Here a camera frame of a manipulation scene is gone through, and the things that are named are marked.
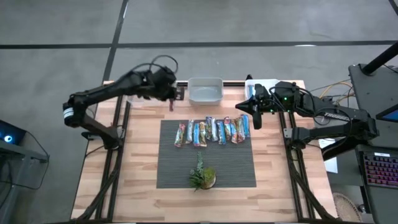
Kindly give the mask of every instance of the white label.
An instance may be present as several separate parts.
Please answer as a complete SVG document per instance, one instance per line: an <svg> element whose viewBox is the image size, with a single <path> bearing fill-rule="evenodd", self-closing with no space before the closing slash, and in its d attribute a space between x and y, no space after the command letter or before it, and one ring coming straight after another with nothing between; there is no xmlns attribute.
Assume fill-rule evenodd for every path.
<svg viewBox="0 0 398 224"><path fill-rule="evenodd" d="M388 153L380 153L380 152L375 152L374 153L375 156L385 156L385 157L390 157L390 154Z"/></svg>
<svg viewBox="0 0 398 224"><path fill-rule="evenodd" d="M73 116L74 112L73 112L73 108L68 108L66 110L63 111L63 118L67 118L69 116Z"/></svg>

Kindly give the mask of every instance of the plant pot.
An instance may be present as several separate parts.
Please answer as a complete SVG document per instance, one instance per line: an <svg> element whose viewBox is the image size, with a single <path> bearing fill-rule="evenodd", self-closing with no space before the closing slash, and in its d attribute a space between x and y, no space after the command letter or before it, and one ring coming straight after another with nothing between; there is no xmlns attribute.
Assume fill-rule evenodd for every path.
<svg viewBox="0 0 398 224"><path fill-rule="evenodd" d="M214 184L216 183L216 179L217 179L216 176L214 176L213 181L210 184L208 184L207 186L201 187L201 189L202 190L208 190L208 189L212 188L214 186Z"/></svg>

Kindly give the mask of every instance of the computer monitor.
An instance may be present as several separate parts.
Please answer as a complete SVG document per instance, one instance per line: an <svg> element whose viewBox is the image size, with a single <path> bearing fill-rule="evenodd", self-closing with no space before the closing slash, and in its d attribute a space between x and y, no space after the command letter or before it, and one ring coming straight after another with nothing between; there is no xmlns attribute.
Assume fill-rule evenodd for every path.
<svg viewBox="0 0 398 224"><path fill-rule="evenodd" d="M376 115L376 119L398 123L398 105L392 106Z"/></svg>

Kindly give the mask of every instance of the potted plant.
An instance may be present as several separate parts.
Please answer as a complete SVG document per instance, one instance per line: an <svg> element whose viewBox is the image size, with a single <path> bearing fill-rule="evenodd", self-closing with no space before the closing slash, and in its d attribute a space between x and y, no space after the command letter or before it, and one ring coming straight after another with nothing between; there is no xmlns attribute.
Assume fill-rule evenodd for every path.
<svg viewBox="0 0 398 224"><path fill-rule="evenodd" d="M212 167L203 168L203 157L201 152L198 152L198 164L196 170L191 170L189 181L191 187L208 190L216 183L216 171Z"/></svg>

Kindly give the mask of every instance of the granola bar wrapper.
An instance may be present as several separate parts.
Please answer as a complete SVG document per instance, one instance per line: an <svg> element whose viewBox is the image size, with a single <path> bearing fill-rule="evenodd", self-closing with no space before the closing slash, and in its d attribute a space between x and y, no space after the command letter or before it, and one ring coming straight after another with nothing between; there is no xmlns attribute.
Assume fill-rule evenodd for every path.
<svg viewBox="0 0 398 224"><path fill-rule="evenodd" d="M224 130L225 130L225 139L231 139L231 119L229 117L224 118Z"/></svg>
<svg viewBox="0 0 398 224"><path fill-rule="evenodd" d="M226 144L224 122L217 121L218 126L218 144Z"/></svg>
<svg viewBox="0 0 398 224"><path fill-rule="evenodd" d="M236 132L238 133L238 142L244 141L244 128L243 128L243 120L242 117L238 117L235 119L236 124Z"/></svg>
<svg viewBox="0 0 398 224"><path fill-rule="evenodd" d="M185 141L186 144L192 142L192 134L193 134L193 120L188 122L188 129L187 129L187 140Z"/></svg>
<svg viewBox="0 0 398 224"><path fill-rule="evenodd" d="M250 126L249 126L249 116L246 114L241 115L243 120L244 136L250 138Z"/></svg>
<svg viewBox="0 0 398 224"><path fill-rule="evenodd" d="M178 126L177 135L175 136L174 146L181 147L182 138L184 137L185 124L180 123Z"/></svg>
<svg viewBox="0 0 398 224"><path fill-rule="evenodd" d="M211 119L211 140L218 141L216 118Z"/></svg>
<svg viewBox="0 0 398 224"><path fill-rule="evenodd" d="M200 130L200 136L199 136L200 146L207 147L207 144L206 144L206 124L204 122L199 123L199 130Z"/></svg>
<svg viewBox="0 0 398 224"><path fill-rule="evenodd" d="M206 138L211 140L211 116L206 116Z"/></svg>
<svg viewBox="0 0 398 224"><path fill-rule="evenodd" d="M236 132L236 124L235 120L231 120L231 142L237 144L238 143L238 133Z"/></svg>
<svg viewBox="0 0 398 224"><path fill-rule="evenodd" d="M200 130L199 130L199 124L196 123L193 126L193 145L194 146L200 146Z"/></svg>

